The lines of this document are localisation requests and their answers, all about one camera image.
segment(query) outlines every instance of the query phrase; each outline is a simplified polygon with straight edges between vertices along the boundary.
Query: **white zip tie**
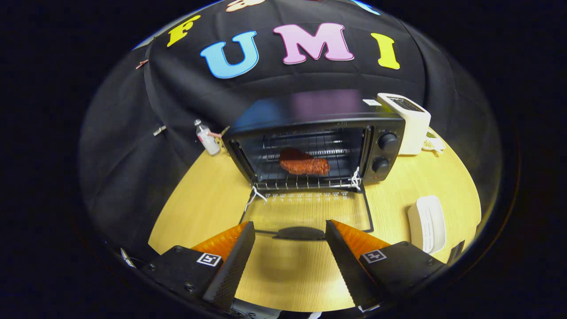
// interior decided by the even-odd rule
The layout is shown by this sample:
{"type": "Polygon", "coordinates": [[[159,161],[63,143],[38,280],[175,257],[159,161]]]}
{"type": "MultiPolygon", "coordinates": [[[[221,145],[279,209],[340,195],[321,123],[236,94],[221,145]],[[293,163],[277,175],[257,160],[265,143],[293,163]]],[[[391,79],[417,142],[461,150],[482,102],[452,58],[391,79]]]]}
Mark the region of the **white zip tie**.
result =
{"type": "Polygon", "coordinates": [[[262,196],[262,194],[258,193],[258,190],[256,189],[255,186],[252,186],[252,190],[254,191],[254,196],[252,196],[252,199],[250,200],[250,202],[248,202],[248,204],[246,204],[246,207],[244,207],[244,212],[246,213],[246,209],[248,209],[248,206],[250,204],[252,204],[252,201],[254,200],[254,198],[256,198],[256,195],[258,195],[259,197],[262,197],[266,203],[268,202],[268,200],[262,196]]]}
{"type": "Polygon", "coordinates": [[[350,182],[351,185],[356,187],[356,189],[360,190],[360,187],[358,185],[360,185],[360,176],[358,176],[358,170],[360,169],[360,166],[356,168],[356,171],[354,171],[353,176],[350,178],[350,182]]]}

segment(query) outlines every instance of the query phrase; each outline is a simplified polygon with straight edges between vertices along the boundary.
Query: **black knob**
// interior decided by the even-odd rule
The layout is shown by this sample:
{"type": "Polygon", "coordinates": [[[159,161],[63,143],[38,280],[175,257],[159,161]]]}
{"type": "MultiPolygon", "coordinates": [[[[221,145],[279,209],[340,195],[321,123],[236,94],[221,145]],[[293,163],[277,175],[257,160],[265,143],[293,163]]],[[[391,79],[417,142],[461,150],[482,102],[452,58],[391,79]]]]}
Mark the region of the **black knob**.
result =
{"type": "Polygon", "coordinates": [[[390,170],[390,163],[388,163],[387,159],[378,157],[374,160],[374,163],[372,163],[372,170],[378,175],[387,173],[390,170]]]}
{"type": "Polygon", "coordinates": [[[397,140],[397,136],[392,133],[386,133],[378,139],[378,146],[388,154],[396,153],[399,144],[400,141],[397,140]]]}

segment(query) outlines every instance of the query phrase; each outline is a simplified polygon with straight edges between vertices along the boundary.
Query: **metal clip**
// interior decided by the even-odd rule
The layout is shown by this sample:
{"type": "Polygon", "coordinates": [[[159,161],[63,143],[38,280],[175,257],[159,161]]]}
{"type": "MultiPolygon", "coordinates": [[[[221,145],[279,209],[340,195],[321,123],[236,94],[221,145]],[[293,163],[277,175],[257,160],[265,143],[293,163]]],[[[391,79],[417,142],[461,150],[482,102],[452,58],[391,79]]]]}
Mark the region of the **metal clip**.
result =
{"type": "Polygon", "coordinates": [[[138,66],[136,66],[136,70],[139,69],[139,68],[141,68],[142,65],[148,63],[148,61],[149,61],[149,60],[140,61],[140,64],[139,64],[138,66]]]}
{"type": "Polygon", "coordinates": [[[160,128],[158,128],[155,132],[154,132],[154,136],[157,136],[158,134],[160,134],[161,132],[166,130],[166,126],[162,126],[160,128]]]}

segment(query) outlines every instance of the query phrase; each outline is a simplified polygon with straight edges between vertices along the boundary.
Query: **white bottle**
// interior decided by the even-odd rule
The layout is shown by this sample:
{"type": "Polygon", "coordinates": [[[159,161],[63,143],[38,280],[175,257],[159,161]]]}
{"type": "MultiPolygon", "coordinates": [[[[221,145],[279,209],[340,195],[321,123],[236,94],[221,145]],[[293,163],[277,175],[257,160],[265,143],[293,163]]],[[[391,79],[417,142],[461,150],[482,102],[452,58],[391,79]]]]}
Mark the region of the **white bottle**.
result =
{"type": "Polygon", "coordinates": [[[211,130],[207,126],[201,125],[201,120],[199,119],[195,120],[195,126],[197,127],[197,137],[207,152],[211,155],[217,154],[221,150],[221,147],[218,146],[214,137],[208,135],[211,130]]]}

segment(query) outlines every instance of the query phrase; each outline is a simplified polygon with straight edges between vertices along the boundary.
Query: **pink letter m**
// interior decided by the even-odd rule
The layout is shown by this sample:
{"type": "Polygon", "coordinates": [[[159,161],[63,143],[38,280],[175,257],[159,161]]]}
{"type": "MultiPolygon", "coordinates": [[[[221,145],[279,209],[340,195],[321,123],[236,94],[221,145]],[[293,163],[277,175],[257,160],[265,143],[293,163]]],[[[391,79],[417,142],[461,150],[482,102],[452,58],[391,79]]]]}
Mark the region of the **pink letter m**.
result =
{"type": "Polygon", "coordinates": [[[354,59],[346,46],[342,30],[345,27],[337,23],[322,23],[317,29],[315,36],[296,24],[279,26],[274,33],[281,35],[287,56],[283,58],[285,64],[297,64],[307,60],[304,54],[299,52],[301,46],[313,59],[318,60],[323,52],[323,46],[327,45],[325,57],[333,61],[348,61],[354,59]]]}

